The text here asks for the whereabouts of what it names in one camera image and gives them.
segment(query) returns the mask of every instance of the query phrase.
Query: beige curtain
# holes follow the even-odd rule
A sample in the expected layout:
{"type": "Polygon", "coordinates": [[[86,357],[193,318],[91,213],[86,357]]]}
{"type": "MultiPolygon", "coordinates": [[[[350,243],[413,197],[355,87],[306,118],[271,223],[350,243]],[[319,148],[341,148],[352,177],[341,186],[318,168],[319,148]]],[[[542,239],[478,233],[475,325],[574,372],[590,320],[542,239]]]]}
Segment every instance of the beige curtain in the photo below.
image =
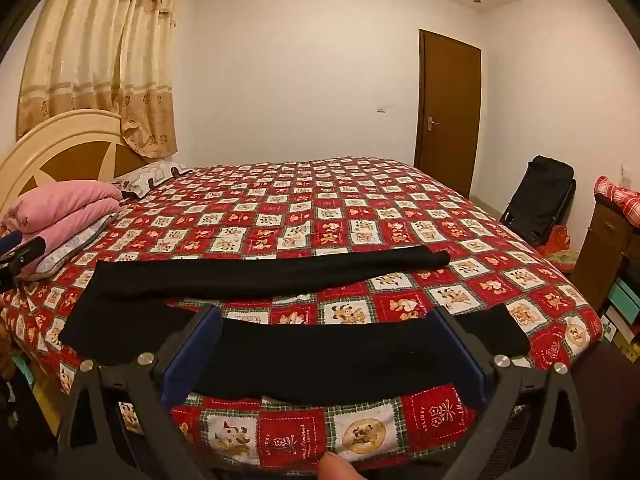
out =
{"type": "Polygon", "coordinates": [[[140,155],[177,151],[171,60],[175,0],[46,0],[25,63],[17,136],[59,113],[122,117],[140,155]]]}

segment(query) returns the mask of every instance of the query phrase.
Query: red checkered bedspread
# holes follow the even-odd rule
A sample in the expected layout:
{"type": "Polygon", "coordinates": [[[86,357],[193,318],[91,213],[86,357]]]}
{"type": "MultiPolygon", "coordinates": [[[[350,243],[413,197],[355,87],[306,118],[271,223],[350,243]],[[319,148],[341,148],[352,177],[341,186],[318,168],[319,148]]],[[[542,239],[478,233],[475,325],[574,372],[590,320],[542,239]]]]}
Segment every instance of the red checkered bedspread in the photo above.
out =
{"type": "MultiPolygon", "coordinates": [[[[216,304],[224,316],[261,323],[362,323],[424,316],[436,304],[460,314],[505,302],[529,335],[531,352],[516,360],[529,367],[568,364],[601,337],[591,307],[527,244],[415,168],[377,158],[217,166],[171,179],[127,203],[52,280],[6,293],[2,317],[68,391],[81,357],[57,335],[98,259],[295,258],[415,244],[449,251],[450,266],[295,298],[216,304]]],[[[376,358],[358,348],[327,348],[326,355],[354,373],[360,360],[376,358]]],[[[265,348],[259,364],[238,366],[250,374],[265,362],[286,367],[287,356],[265,348]]],[[[363,384],[374,380],[362,378],[363,384]]],[[[201,452],[299,472],[315,469],[325,450],[363,466],[404,462],[455,443],[474,415],[450,385],[332,407],[193,394],[173,412],[201,452]]]]}

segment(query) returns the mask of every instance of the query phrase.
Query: black suitcase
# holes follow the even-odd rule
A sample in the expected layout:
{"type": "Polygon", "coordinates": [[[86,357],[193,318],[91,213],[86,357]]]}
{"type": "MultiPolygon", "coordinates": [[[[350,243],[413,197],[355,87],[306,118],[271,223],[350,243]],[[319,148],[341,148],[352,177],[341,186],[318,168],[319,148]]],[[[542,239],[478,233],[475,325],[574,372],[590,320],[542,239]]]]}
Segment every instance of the black suitcase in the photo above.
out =
{"type": "Polygon", "coordinates": [[[552,227],[564,218],[574,193],[574,168],[538,155],[529,163],[500,223],[533,247],[544,245],[552,227]]]}

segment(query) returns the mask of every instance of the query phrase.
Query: metal screw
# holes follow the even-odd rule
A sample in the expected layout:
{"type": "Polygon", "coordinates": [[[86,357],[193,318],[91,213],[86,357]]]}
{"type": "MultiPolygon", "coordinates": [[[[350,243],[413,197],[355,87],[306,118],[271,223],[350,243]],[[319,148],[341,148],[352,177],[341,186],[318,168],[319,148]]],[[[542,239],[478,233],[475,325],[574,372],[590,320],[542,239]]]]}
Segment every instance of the metal screw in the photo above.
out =
{"type": "Polygon", "coordinates": [[[567,368],[566,364],[564,363],[554,363],[554,370],[560,375],[564,375],[569,371],[569,368],[567,368]]]}
{"type": "Polygon", "coordinates": [[[151,352],[145,352],[138,356],[138,364],[141,366],[147,366],[154,361],[154,355],[151,352]]]}
{"type": "Polygon", "coordinates": [[[90,372],[94,369],[94,362],[91,359],[87,359],[86,361],[82,361],[80,363],[80,371],[81,372],[90,372]]]}
{"type": "Polygon", "coordinates": [[[506,355],[498,354],[494,357],[494,363],[500,368],[508,368],[511,364],[511,359],[509,359],[506,355]]]}

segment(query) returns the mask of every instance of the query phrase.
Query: black cloth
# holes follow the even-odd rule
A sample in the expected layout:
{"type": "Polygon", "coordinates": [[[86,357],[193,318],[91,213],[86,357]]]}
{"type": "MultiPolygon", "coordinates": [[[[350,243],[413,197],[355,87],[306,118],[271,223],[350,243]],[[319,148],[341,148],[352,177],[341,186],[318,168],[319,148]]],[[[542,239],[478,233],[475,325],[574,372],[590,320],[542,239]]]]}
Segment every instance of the black cloth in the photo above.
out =
{"type": "MultiPolygon", "coordinates": [[[[448,254],[422,247],[292,260],[100,261],[59,340],[103,365],[129,363],[142,352],[156,352],[193,316],[162,298],[290,296],[448,262],[448,254]]],[[[494,354],[529,351],[528,338],[503,304],[456,320],[494,354]]],[[[309,326],[225,319],[194,391],[222,399],[268,396],[330,406],[448,382],[446,363],[434,355],[423,320],[309,326]]]]}
{"type": "Polygon", "coordinates": [[[103,365],[128,363],[160,347],[192,316],[155,299],[261,300],[295,296],[390,272],[439,269],[447,251],[415,246],[275,260],[99,260],[60,341],[103,365]]]}
{"type": "MultiPolygon", "coordinates": [[[[390,272],[449,265],[447,251],[425,246],[274,260],[155,260],[96,263],[92,294],[113,300],[199,298],[262,300],[362,282],[390,272]]],[[[76,305],[69,320],[78,311],[76,305]]]]}
{"type": "MultiPolygon", "coordinates": [[[[504,304],[461,314],[456,321],[494,354],[529,352],[527,335],[504,304]]],[[[336,325],[225,319],[194,391],[219,399],[267,396],[311,406],[415,394],[452,382],[447,363],[432,346],[430,327],[425,319],[336,325]]]]}

